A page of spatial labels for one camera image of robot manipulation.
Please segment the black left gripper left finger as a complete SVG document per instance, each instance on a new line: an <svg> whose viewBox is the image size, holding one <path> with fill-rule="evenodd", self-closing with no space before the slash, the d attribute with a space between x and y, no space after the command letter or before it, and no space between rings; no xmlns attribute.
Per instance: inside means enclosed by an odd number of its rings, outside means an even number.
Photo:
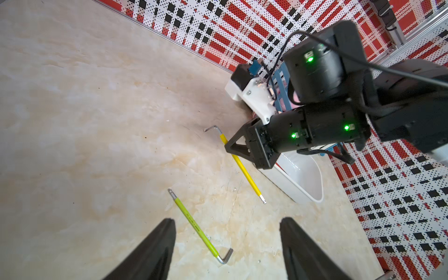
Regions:
<svg viewBox="0 0 448 280"><path fill-rule="evenodd" d="M166 218L105 279L166 280L175 241L175 220Z"/></svg>

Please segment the green hex key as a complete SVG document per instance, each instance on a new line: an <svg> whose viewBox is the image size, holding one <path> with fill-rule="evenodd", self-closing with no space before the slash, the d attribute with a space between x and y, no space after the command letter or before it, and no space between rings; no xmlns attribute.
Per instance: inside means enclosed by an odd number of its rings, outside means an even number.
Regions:
<svg viewBox="0 0 448 280"><path fill-rule="evenodd" d="M189 224L193 227L195 232L198 234L200 239L203 241L204 245L206 245L207 249L211 252L211 254L218 260L218 262L222 265L225 265L229 262L234 250L230 248L228 252L226 253L225 257L221 257L219 255L219 252L215 248L215 246L212 244L212 242L207 238L206 234L203 232L203 230L200 228L200 226L196 223L193 216L189 213L189 211L186 209L186 207L181 202L180 198L178 198L172 189L168 189L168 193L173 198L175 204L181 210L182 214L185 216L185 218L188 220Z"/></svg>

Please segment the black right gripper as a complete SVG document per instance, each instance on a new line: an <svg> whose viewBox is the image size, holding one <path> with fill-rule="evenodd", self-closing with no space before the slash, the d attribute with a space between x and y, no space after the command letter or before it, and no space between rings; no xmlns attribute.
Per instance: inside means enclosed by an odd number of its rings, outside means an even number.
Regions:
<svg viewBox="0 0 448 280"><path fill-rule="evenodd" d="M364 149L371 136L366 115L348 101L330 100L273 115L266 125L252 119L225 144L226 152L271 169L281 153L352 142Z"/></svg>

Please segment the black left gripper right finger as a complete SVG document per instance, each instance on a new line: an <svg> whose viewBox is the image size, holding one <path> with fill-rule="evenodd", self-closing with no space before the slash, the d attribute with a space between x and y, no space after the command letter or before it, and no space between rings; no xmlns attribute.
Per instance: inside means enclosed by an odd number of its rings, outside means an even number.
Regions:
<svg viewBox="0 0 448 280"><path fill-rule="evenodd" d="M280 234L289 280L350 279L292 218L282 219Z"/></svg>

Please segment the yellow hex key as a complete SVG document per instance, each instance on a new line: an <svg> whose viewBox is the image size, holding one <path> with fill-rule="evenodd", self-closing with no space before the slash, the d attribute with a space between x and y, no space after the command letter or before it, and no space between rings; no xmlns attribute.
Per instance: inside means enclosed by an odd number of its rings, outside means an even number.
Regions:
<svg viewBox="0 0 448 280"><path fill-rule="evenodd" d="M222 131L217 126L208 127L206 129L204 129L204 132L206 133L209 130L217 130L217 132L219 134L219 137L220 137L220 140L222 141L222 143L224 145L226 145L228 143L228 140L227 140L226 136L222 133ZM243 173L243 175L245 176L246 180L248 181L248 183L252 187L253 191L256 193L256 195L259 197L259 199L262 201L262 203L266 204L267 203L266 199L263 197L261 191L259 190L258 186L255 184L254 180L252 179L251 175L248 173L247 169L243 165L243 163L240 160L240 158L238 156L236 156L236 155L232 155L232 157L233 157L234 161L236 162L236 164L238 165L238 167L240 168L240 170Z"/></svg>

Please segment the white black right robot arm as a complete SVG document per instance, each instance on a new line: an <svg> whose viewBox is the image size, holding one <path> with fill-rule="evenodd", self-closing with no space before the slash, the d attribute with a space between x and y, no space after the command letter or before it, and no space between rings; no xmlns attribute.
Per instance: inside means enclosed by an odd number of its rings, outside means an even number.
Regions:
<svg viewBox="0 0 448 280"><path fill-rule="evenodd" d="M364 149L372 133L383 142L406 140L439 163L448 162L448 70L424 59L388 68L370 63L358 29L340 21L304 41L282 46L276 63L286 66L287 101L275 102L282 79L262 79L251 64L240 64L226 85L234 100L255 113L226 143L229 154L272 169L284 152L324 153L330 144Z"/></svg>

